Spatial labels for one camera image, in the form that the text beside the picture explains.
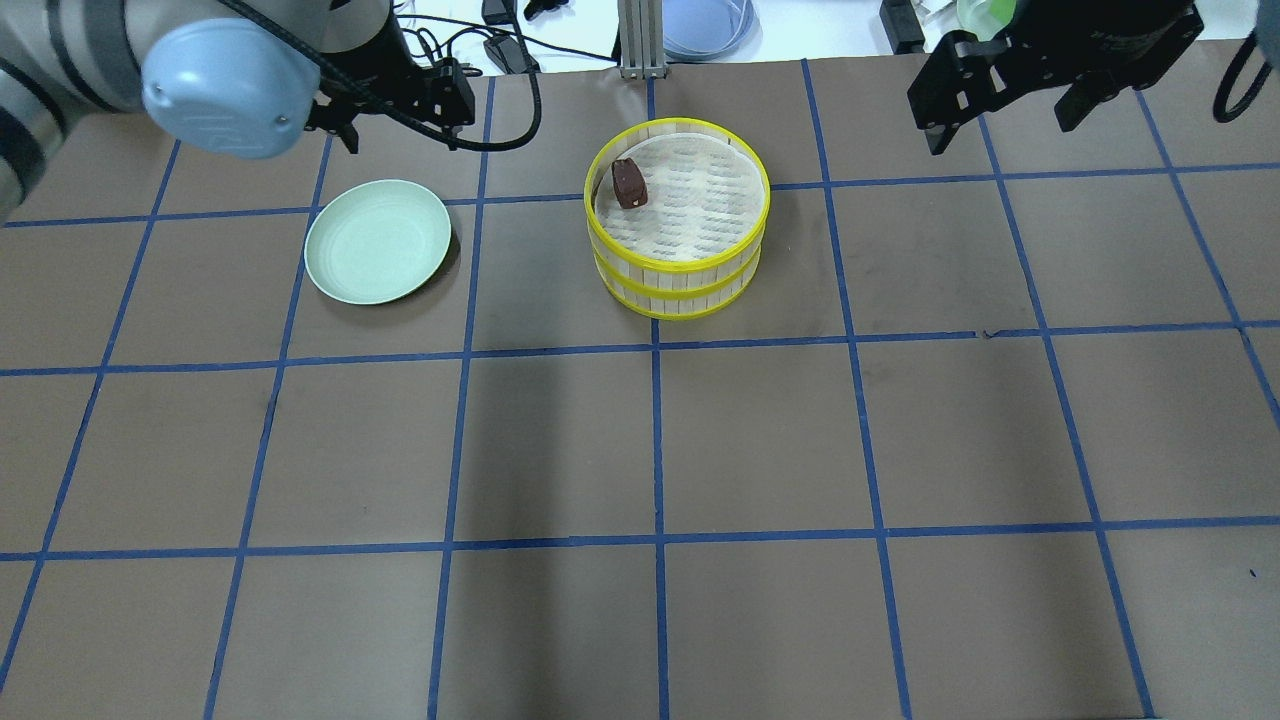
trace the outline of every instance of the black hose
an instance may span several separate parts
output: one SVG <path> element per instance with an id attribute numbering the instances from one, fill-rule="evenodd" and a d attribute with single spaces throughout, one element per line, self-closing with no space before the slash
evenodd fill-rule
<path id="1" fill-rule="evenodd" d="M 529 76 L 529 88 L 534 96 L 534 118 L 529 126 L 529 129 L 526 129 L 524 135 L 521 135 L 515 140 L 506 140 L 502 142 L 475 142 L 471 140 L 462 140 L 460 137 L 453 137 L 448 133 L 440 132 L 430 126 L 424 124 L 422 122 L 408 115 L 401 109 L 396 108 L 390 100 L 387 100 L 385 97 L 379 97 L 376 94 L 374 94 L 367 87 L 361 85 L 360 81 L 355 79 L 353 77 L 343 72 L 342 68 L 333 64 L 319 50 L 311 47 L 310 45 L 303 42 L 302 38 L 293 35 L 288 29 L 280 27 L 279 23 L 264 15 L 262 13 L 257 12 L 256 9 L 246 4 L 243 0 L 218 0 L 218 3 L 243 15 L 244 18 L 248 18 L 262 29 L 280 38 L 285 45 L 293 47 L 300 54 L 302 54 L 303 58 L 319 65 L 320 70 L 324 72 L 324 74 L 329 79 L 340 85 L 343 90 L 351 92 L 361 101 L 366 102 L 369 106 L 376 108 L 379 113 L 387 115 L 388 118 L 396 120 L 397 123 L 410 128 L 411 131 L 419 135 L 424 135 L 426 137 L 430 137 L 431 140 L 443 142 L 449 147 L 461 147 L 462 150 L 474 150 L 476 152 L 502 152 L 506 150 L 516 150 L 517 147 L 524 147 L 525 145 L 529 145 L 529 142 L 534 140 L 534 136 L 538 135 L 538 128 L 540 128 L 543 124 L 543 96 L 541 91 L 538 90 L 538 78 L 532 69 L 534 60 L 532 58 L 529 56 L 529 47 L 525 45 L 525 35 L 524 32 L 521 32 L 520 20 L 516 19 L 515 14 L 512 14 L 511 22 L 515 26 L 516 31 L 513 35 L 516 36 L 516 40 L 520 42 L 520 53 L 521 55 L 524 55 L 525 63 L 529 67 L 526 74 Z"/>
<path id="2" fill-rule="evenodd" d="M 1256 32 L 1251 32 L 1248 37 L 1244 38 L 1244 44 L 1235 53 L 1235 58 L 1231 58 L 1231 64 L 1226 67 L 1226 76 L 1222 77 L 1222 85 L 1217 87 L 1217 95 L 1213 96 L 1213 119 L 1220 123 L 1229 123 L 1235 118 L 1239 118 L 1253 105 L 1257 100 L 1258 92 L 1262 91 L 1262 86 L 1267 82 L 1267 76 L 1271 74 L 1271 65 L 1262 60 L 1262 69 L 1258 70 L 1258 76 L 1253 78 L 1253 83 L 1249 88 L 1244 91 L 1244 96 L 1240 101 L 1233 105 L 1230 109 L 1226 108 L 1226 101 L 1230 99 L 1231 91 L 1235 88 L 1235 83 L 1240 79 L 1240 72 L 1244 69 L 1244 63 L 1249 60 L 1249 55 L 1258 46 L 1258 36 Z"/>

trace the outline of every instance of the white background surface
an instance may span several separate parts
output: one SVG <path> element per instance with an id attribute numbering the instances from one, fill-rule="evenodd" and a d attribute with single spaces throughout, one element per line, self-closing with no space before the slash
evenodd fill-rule
<path id="1" fill-rule="evenodd" d="M 517 12 L 527 0 L 516 0 Z M 668 0 L 672 3 L 680 0 Z M 879 20 L 881 0 L 753 0 L 759 19 L 742 45 L 718 61 L 751 63 L 799 60 L 800 58 L 846 58 L 888 55 L 888 38 Z M 456 19 L 483 22 L 481 0 L 413 0 L 416 12 Z M 1253 29 L 1257 0 L 1198 0 L 1204 18 L 1202 40 L 1244 37 Z M 931 42 L 954 29 L 954 12 L 943 10 L 925 26 Z M 426 23 L 443 42 L 461 26 Z M 608 55 L 618 28 L 616 0 L 570 0 L 556 12 L 543 13 L 531 23 L 522 23 L 530 37 L 556 45 Z M 479 36 L 468 35 L 453 46 L 453 54 L 485 74 L 498 68 L 485 55 Z M 609 63 L 564 55 L 541 47 L 530 47 L 545 72 L 588 70 L 609 67 Z"/>

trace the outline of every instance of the yellow basket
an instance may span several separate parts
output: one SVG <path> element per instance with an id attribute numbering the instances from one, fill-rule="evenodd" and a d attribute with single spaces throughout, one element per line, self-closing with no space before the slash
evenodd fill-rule
<path id="1" fill-rule="evenodd" d="M 764 202 L 751 229 L 727 250 L 698 260 L 660 260 L 625 247 L 595 213 L 595 197 L 605 174 L 623 152 L 653 137 L 696 133 L 727 142 L 746 155 L 759 172 Z M 582 192 L 595 266 L 600 279 L 622 305 L 660 320 L 691 320 L 724 307 L 746 290 L 760 263 L 760 240 L 769 214 L 769 176 L 760 158 L 732 132 L 691 118 L 666 118 L 635 126 L 595 156 Z"/>

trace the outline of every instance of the light green plate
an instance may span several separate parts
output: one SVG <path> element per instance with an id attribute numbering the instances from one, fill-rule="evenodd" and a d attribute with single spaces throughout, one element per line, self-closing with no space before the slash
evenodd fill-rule
<path id="1" fill-rule="evenodd" d="M 334 199 L 307 232 L 307 275 L 352 305 L 403 297 L 425 283 L 449 250 L 449 213 L 425 187 L 398 179 L 356 186 Z"/>

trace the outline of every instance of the plate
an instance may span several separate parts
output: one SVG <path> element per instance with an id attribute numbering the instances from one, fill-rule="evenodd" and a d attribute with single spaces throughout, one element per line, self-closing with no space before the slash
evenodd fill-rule
<path id="1" fill-rule="evenodd" d="M 384 179 L 356 186 L 316 215 L 303 260 L 320 292 L 378 305 L 413 292 L 449 250 L 449 211 L 430 190 Z"/>

